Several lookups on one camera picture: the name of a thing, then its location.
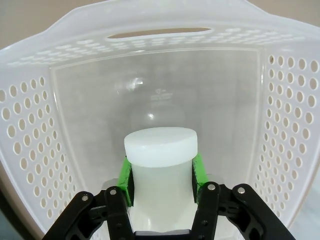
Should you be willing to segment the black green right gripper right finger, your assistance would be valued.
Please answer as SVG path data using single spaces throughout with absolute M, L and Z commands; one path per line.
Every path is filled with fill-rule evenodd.
M 210 181 L 200 154 L 192 159 L 192 190 L 197 204 L 191 239 L 213 240 L 218 217 L 226 217 L 245 240 L 291 240 L 290 231 L 248 184 L 232 189 Z

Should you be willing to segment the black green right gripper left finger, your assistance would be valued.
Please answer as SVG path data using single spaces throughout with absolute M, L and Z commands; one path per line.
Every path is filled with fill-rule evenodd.
M 125 157 L 115 185 L 97 195 L 78 192 L 44 235 L 45 240 L 89 240 L 107 222 L 111 240 L 133 240 L 128 208 L 134 202 L 132 165 Z

